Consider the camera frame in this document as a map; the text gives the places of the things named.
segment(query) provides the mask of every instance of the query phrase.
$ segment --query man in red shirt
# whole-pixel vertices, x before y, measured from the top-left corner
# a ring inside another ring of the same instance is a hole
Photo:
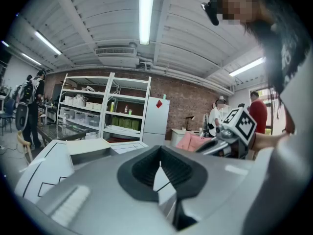
[[[250,115],[254,118],[257,123],[255,132],[265,134],[266,121],[268,119],[268,111],[263,101],[259,99],[257,92],[251,92],[251,106]]]

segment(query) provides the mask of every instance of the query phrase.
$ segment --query floor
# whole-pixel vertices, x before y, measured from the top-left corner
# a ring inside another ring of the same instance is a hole
[[[28,165],[22,153],[22,145],[17,142],[17,132],[14,120],[12,122],[12,133],[10,132],[9,124],[7,124],[6,130],[3,129],[3,136],[0,129],[0,145],[4,148],[0,149],[0,169],[13,190],[23,170]],[[38,136],[39,140],[42,142],[42,137],[40,135]]]

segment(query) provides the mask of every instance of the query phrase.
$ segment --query white shirt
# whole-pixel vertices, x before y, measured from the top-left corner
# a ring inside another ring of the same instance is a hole
[[[216,135],[216,124],[215,124],[215,119],[218,119],[219,122],[221,123],[221,113],[220,111],[215,107],[211,110],[210,112],[210,116],[209,116],[209,121],[208,121],[208,124],[212,124],[214,126],[214,129],[212,130],[209,130],[209,133],[213,136]]]

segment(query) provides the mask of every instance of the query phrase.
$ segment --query green container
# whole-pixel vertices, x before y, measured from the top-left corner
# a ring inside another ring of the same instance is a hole
[[[139,121],[138,120],[132,121],[132,129],[139,131]]]
[[[131,119],[126,119],[125,120],[125,128],[130,128],[132,127],[132,120]]]
[[[118,126],[119,127],[125,127],[125,119],[124,118],[119,119]]]
[[[118,121],[119,121],[118,117],[112,117],[112,125],[118,126]]]

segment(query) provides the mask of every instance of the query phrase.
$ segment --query backpack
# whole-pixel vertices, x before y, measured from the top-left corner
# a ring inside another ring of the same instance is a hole
[[[34,78],[30,79],[29,81],[25,81],[18,93],[16,102],[23,103],[29,105],[36,100],[36,90],[39,86],[39,82],[42,80],[41,78]]]

